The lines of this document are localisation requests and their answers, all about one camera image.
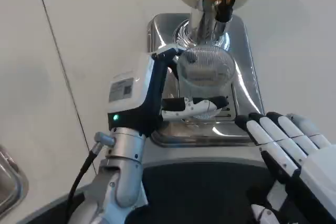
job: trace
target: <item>stainless steel sink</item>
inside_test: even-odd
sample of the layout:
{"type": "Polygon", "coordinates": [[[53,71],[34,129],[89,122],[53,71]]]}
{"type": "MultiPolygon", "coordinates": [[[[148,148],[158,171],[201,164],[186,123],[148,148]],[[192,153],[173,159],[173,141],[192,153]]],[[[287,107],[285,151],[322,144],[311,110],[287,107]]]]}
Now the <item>stainless steel sink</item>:
{"type": "Polygon", "coordinates": [[[0,219],[20,204],[27,193],[27,177],[0,145],[0,219]]]}

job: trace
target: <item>glass cup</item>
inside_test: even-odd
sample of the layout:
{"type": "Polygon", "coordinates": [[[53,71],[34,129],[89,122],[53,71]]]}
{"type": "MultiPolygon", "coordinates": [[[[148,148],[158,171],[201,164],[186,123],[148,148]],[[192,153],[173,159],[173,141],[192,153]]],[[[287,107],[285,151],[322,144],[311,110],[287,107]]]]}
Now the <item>glass cup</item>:
{"type": "MultiPolygon", "coordinates": [[[[226,96],[236,73],[235,61],[223,48],[201,45],[188,49],[178,59],[180,97],[211,98],[226,96]]],[[[221,109],[195,116],[209,119],[221,109]]]]}

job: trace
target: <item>label sticker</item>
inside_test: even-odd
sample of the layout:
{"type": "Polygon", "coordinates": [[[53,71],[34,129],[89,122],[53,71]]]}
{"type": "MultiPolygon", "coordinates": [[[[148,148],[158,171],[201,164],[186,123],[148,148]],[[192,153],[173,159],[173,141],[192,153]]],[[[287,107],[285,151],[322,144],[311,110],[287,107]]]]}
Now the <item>label sticker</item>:
{"type": "Polygon", "coordinates": [[[134,78],[125,79],[112,84],[109,95],[109,102],[118,101],[132,97],[134,78]]]}

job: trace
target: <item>juice dispenser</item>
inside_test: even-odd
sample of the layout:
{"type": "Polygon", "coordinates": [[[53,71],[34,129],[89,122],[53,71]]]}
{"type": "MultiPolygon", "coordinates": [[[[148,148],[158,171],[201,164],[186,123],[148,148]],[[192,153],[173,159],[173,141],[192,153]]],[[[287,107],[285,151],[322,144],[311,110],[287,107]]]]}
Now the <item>juice dispenser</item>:
{"type": "MultiPolygon", "coordinates": [[[[162,146],[248,145],[249,136],[234,124],[238,114],[263,113],[246,28],[233,10],[247,0],[182,0],[191,13],[156,15],[148,25],[148,52],[175,43],[190,48],[212,44],[234,59],[236,77],[225,94],[229,105],[214,118],[190,119],[163,125],[152,135],[162,146]]],[[[174,75],[167,74],[163,96],[179,97],[174,75]]]]}

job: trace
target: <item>white table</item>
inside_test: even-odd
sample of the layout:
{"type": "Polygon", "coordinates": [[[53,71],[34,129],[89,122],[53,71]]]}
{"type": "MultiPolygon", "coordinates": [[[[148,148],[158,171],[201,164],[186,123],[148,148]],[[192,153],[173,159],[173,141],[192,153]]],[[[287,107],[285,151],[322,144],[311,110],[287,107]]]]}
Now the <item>white table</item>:
{"type": "MultiPolygon", "coordinates": [[[[69,191],[88,149],[42,0],[0,7],[0,144],[29,181],[25,200],[0,221],[14,224],[69,191]]],[[[82,185],[93,177],[90,169],[82,185]]]]}
{"type": "MultiPolygon", "coordinates": [[[[44,0],[87,139],[107,131],[114,62],[146,50],[155,14],[189,12],[180,0],[44,0]]],[[[246,23],[266,111],[308,116],[333,141],[333,0],[249,0],[236,11],[246,23]]],[[[147,141],[144,162],[242,157],[255,148],[163,149],[147,141]]]]}

